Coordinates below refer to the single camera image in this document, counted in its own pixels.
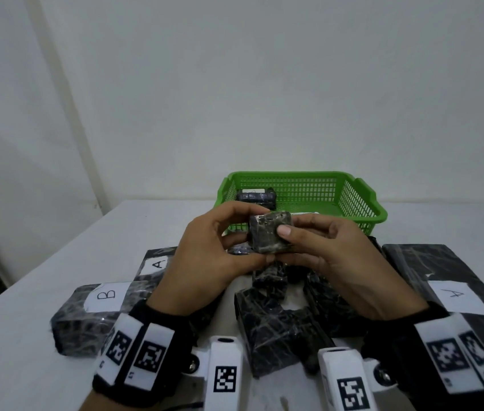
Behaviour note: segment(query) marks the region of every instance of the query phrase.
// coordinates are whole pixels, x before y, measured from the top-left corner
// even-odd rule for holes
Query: black cable
[[[193,402],[192,404],[183,404],[183,405],[176,405],[175,407],[170,407],[163,409],[162,411],[177,411],[180,409],[195,409],[195,408],[204,408],[204,402]]]

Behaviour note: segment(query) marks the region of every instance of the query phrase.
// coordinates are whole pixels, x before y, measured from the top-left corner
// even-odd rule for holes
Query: white wall
[[[235,170],[484,201],[484,0],[42,0],[112,206]]]
[[[101,217],[22,0],[0,0],[0,263],[17,280]]]

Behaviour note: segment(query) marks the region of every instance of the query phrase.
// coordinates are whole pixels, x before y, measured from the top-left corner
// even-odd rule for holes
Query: basket
[[[233,172],[223,179],[214,206],[235,200],[238,189],[267,187],[276,191],[276,210],[344,217],[357,223],[366,235],[387,217],[375,191],[345,172]]]

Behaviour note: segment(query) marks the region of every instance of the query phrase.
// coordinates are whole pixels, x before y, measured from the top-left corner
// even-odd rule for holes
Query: hand
[[[274,260],[261,254],[230,255],[225,249],[245,242],[246,233],[222,236],[231,223],[247,222],[268,209],[243,202],[226,202],[189,223],[164,278],[147,304],[170,315],[188,316],[211,303],[238,276]]]
[[[279,226],[278,234],[299,254],[276,259],[326,277],[362,316],[391,320],[428,308],[353,221],[305,214],[293,216],[293,224]]]

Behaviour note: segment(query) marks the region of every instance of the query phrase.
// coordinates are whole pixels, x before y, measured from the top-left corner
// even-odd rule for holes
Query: left hand
[[[164,278],[147,304],[170,315],[188,316],[211,303],[236,277],[261,269],[274,255],[230,255],[225,249],[245,242],[245,232],[222,236],[231,223],[270,212],[244,202],[225,202],[189,223]]]

